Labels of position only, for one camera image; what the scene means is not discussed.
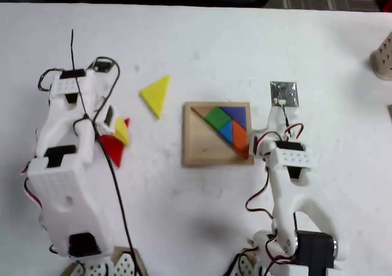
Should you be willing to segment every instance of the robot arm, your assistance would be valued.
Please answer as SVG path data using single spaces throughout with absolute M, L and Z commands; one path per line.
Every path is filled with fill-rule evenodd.
M 127 129 L 117 130 L 126 125 L 121 123 L 124 121 L 115 107 L 105 102 L 96 113 L 105 100 L 105 91 L 97 89 L 97 85 L 102 84 L 100 76 L 113 64 L 109 66 L 102 70 L 108 68 L 108 62 L 95 60 L 87 70 L 62 70 L 55 74 L 48 117 L 37 135 L 36 157 L 28 166 L 29 185 L 42 206 L 42 224 L 61 256 L 90 259 L 113 252 L 108 223 L 86 180 L 95 143 L 90 119 L 94 118 L 100 135 L 114 135 L 123 143 L 128 142 Z
M 303 125 L 293 123 L 298 112 L 296 83 L 271 83 L 271 98 L 267 128 L 252 132 L 249 147 L 250 154 L 267 159 L 274 200 L 274 235 L 259 231 L 254 236 L 258 247 L 255 275 L 264 275 L 268 266 L 276 276 L 343 275 L 334 261 L 346 258 L 348 243 L 333 204 L 317 187 L 311 148 L 298 140 Z M 299 126 L 296 136 L 292 135 Z M 321 232 L 297 230 L 296 211 L 307 214 Z

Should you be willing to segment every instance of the wooden tangram board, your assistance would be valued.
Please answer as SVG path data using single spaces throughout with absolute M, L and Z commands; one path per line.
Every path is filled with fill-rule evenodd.
M 251 128 L 249 103 L 185 103 L 183 164 L 253 164 L 248 154 Z

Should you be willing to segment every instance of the cylindrical object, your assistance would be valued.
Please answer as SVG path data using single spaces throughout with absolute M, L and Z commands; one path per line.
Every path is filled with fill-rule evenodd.
M 374 73 L 383 80 L 392 80 L 392 32 L 371 54 Z

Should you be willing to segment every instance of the green square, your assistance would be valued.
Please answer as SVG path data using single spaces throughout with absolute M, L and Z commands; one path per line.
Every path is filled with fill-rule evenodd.
M 207 114 L 205 120 L 214 127 L 216 131 L 219 131 L 228 121 L 231 120 L 231 118 L 221 108 L 216 107 Z

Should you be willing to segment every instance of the table surface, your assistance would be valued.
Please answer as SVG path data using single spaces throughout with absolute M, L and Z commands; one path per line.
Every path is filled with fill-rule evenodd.
M 47 114 L 39 75 L 96 56 L 122 69 L 112 102 L 131 118 L 132 145 L 117 170 L 129 231 L 150 275 L 222 275 L 246 238 L 270 222 L 245 200 L 265 181 L 254 166 L 181 166 L 186 101 L 249 101 L 265 126 L 270 81 L 296 81 L 303 140 L 316 152 L 322 192 L 338 207 L 351 252 L 346 275 L 390 275 L 392 83 L 369 68 L 392 30 L 386 13 L 103 5 L 0 5 L 0 266 L 4 275 L 56 275 L 68 259 L 48 252 L 39 210 L 19 170 Z M 171 75 L 156 120 L 141 88 Z M 126 245 L 109 169 L 97 150 L 89 176 L 115 242 Z M 257 205 L 273 206 L 270 191 Z

